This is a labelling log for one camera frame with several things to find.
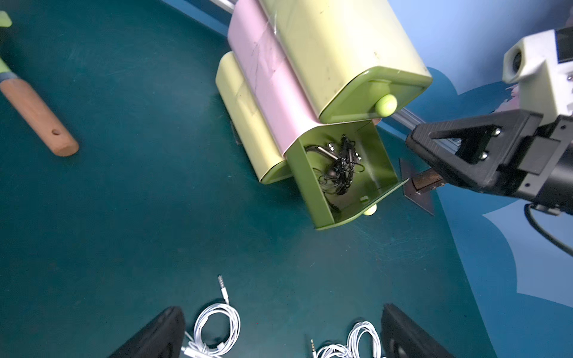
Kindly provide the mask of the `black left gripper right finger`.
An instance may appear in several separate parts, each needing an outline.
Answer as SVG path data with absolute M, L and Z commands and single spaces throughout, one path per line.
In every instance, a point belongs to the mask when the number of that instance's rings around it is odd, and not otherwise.
M 386 357 L 454 358 L 394 304 L 383 306 L 381 344 Z

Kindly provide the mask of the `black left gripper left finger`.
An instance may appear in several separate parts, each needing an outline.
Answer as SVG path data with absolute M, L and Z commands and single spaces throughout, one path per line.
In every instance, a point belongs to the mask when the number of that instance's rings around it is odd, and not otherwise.
M 178 306 L 167 307 L 109 358 L 179 357 L 185 328 L 182 309 Z

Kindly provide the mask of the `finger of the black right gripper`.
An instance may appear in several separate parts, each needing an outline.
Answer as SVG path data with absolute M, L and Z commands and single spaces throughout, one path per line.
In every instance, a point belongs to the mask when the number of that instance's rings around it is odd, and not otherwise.
M 417 125 L 406 145 L 447 183 L 488 194 L 508 194 L 522 178 L 512 168 L 522 141 L 535 134 L 543 116 L 510 110 Z

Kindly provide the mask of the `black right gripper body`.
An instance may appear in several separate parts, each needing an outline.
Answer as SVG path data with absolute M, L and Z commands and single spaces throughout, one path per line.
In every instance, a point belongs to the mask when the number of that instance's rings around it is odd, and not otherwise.
M 516 198 L 572 212 L 572 118 L 558 116 L 527 137 L 519 147 L 517 169 L 523 179 Z

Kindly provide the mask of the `black wired earphones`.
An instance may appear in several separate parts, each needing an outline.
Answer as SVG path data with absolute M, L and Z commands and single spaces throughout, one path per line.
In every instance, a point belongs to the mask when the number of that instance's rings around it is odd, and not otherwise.
M 343 134 L 338 159 L 333 164 L 333 169 L 337 175 L 337 195 L 345 195 L 349 191 L 354 180 L 355 167 L 363 166 L 360 161 L 361 158 L 355 148 L 355 141 Z
M 325 158 L 325 162 L 320 168 L 313 168 L 322 191 L 329 195 L 344 194 L 345 187 L 340 157 L 325 146 L 309 145 L 305 146 L 304 149 L 307 153 L 315 153 Z

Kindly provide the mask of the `yellow-green drawer cabinet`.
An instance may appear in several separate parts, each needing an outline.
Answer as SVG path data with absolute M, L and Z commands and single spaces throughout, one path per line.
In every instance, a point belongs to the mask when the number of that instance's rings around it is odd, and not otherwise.
M 216 84 L 264 182 L 294 177 L 318 230 L 373 213 L 403 185 L 376 121 L 431 86 L 432 76 L 387 1 L 231 1 L 230 52 Z M 345 195 L 325 194 L 318 145 L 360 164 Z

